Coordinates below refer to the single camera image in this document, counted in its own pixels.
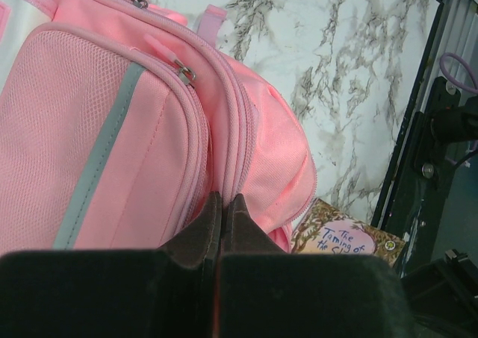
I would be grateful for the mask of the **pink school backpack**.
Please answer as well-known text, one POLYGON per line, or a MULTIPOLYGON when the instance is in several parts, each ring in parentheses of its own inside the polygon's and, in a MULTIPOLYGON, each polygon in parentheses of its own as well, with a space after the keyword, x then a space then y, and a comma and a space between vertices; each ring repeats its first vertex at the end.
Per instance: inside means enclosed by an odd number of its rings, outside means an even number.
POLYGON ((284 251, 316 187, 260 75, 147 0, 1 0, 1 252, 155 248, 210 192, 284 251))

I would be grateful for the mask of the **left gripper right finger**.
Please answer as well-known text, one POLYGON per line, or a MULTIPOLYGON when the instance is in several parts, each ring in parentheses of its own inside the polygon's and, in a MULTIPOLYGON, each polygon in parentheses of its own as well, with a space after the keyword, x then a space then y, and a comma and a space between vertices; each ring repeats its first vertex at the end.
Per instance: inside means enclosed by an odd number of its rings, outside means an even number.
POLYGON ((399 278, 374 256, 288 254, 238 195, 217 263, 219 337, 413 337, 399 278))

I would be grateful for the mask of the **pink illustrated storybook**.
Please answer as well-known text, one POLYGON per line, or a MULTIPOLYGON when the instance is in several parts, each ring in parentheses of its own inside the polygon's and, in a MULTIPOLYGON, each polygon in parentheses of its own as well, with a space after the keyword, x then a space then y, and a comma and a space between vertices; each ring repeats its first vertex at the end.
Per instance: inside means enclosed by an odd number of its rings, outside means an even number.
POLYGON ((393 266, 405 242, 354 219, 320 198, 313 200, 292 235, 296 254, 365 254, 393 266))

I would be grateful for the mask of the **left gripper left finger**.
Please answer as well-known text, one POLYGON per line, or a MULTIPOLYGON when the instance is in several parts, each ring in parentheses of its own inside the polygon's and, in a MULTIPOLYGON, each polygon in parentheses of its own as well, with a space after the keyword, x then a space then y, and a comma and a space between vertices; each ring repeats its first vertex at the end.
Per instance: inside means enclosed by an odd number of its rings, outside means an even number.
POLYGON ((154 249, 1 258, 3 337, 210 337, 222 200, 154 249))

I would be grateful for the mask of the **black mounting base rail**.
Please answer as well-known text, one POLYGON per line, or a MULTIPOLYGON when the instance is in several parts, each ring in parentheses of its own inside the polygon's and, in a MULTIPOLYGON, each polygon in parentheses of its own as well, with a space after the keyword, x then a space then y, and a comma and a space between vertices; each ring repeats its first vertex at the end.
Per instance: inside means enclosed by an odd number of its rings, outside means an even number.
POLYGON ((477 259, 477 136, 445 116, 477 112, 477 3, 441 0, 379 195, 373 226, 400 237, 407 275, 446 251, 477 259))

